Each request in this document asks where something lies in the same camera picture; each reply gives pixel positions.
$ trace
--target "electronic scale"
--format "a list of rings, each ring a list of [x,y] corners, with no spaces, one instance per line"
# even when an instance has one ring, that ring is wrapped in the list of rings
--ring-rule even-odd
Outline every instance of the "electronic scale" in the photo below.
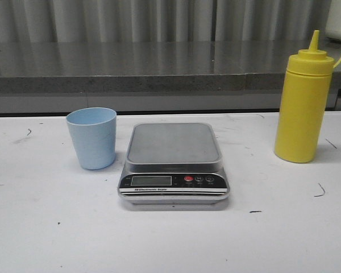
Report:
[[[135,126],[118,193],[133,204],[212,204],[227,198],[230,187],[212,127]]]

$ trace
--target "white table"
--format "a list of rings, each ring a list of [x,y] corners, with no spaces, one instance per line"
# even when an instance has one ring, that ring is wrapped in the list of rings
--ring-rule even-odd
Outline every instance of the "white table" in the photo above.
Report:
[[[230,198],[121,201],[142,122],[211,124]],[[0,272],[341,272],[341,112],[326,113],[308,164],[274,155],[276,127],[276,113],[119,116],[116,162],[87,171],[64,117],[0,118]]]

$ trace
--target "scale button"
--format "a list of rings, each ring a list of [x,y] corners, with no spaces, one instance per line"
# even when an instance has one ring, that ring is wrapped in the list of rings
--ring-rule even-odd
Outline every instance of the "scale button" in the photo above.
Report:
[[[184,180],[187,181],[187,182],[190,182],[190,181],[193,181],[193,177],[187,175],[187,176],[184,177]]]
[[[202,182],[203,181],[203,177],[202,176],[195,176],[194,179],[197,182]]]
[[[207,182],[213,182],[215,179],[212,176],[206,176]]]

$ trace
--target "cup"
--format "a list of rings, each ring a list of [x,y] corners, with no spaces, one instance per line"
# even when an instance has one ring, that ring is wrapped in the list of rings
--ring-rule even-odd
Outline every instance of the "cup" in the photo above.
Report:
[[[66,121],[78,161],[84,169],[102,169],[115,160],[116,112],[93,107],[74,111]]]

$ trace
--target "yellow squeeze bottle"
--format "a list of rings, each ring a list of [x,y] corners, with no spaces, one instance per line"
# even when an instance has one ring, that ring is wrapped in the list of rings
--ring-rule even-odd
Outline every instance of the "yellow squeeze bottle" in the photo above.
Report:
[[[334,59],[318,49],[315,30],[308,49],[291,55],[286,69],[275,154],[287,161],[313,160],[334,69]]]

